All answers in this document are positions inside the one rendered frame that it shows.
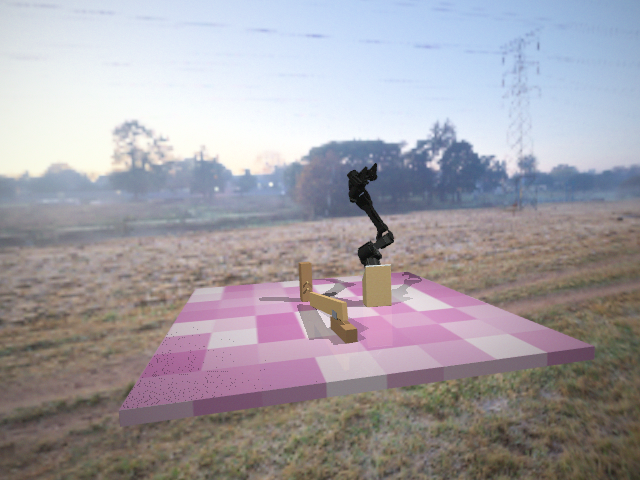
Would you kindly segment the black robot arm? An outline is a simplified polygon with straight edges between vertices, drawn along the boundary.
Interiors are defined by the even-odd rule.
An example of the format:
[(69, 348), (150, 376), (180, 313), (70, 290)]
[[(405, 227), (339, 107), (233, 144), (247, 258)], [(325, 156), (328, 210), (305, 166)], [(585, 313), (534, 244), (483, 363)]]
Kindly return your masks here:
[[(376, 236), (377, 241), (375, 243), (372, 243), (372, 241), (369, 241), (366, 244), (359, 247), (358, 257), (361, 263), (364, 265), (364, 268), (365, 266), (381, 265), (379, 259), (382, 258), (382, 255), (378, 251), (378, 249), (384, 249), (385, 247), (387, 247), (388, 245), (394, 242), (393, 233), (389, 231), (387, 225), (384, 224), (380, 216), (377, 214), (377, 212), (373, 208), (372, 200), (367, 190), (366, 189), (363, 190), (361, 193), (363, 192), (364, 193), (360, 196), (361, 193), (356, 192), (352, 188), (353, 184), (351, 184), (350, 181), (348, 181), (348, 184), (349, 184), (348, 194), (349, 194), (350, 202), (356, 203), (357, 206), (360, 207), (360, 209), (364, 210), (369, 216), (369, 218), (371, 219), (371, 221), (373, 222), (373, 224), (375, 225), (375, 227), (377, 228), (377, 236)], [(385, 231), (388, 231), (388, 233), (382, 236), (382, 233), (384, 233)]]

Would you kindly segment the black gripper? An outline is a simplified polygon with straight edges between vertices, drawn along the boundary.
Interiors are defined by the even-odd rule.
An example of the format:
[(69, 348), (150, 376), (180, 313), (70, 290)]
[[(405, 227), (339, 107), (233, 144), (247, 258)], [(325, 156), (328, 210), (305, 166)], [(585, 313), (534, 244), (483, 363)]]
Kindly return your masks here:
[(367, 180), (374, 181), (377, 179), (377, 164), (375, 163), (371, 169), (365, 167), (360, 173), (355, 174), (350, 177), (349, 181), (352, 185), (352, 188), (361, 193), (365, 190), (365, 186), (369, 183)]

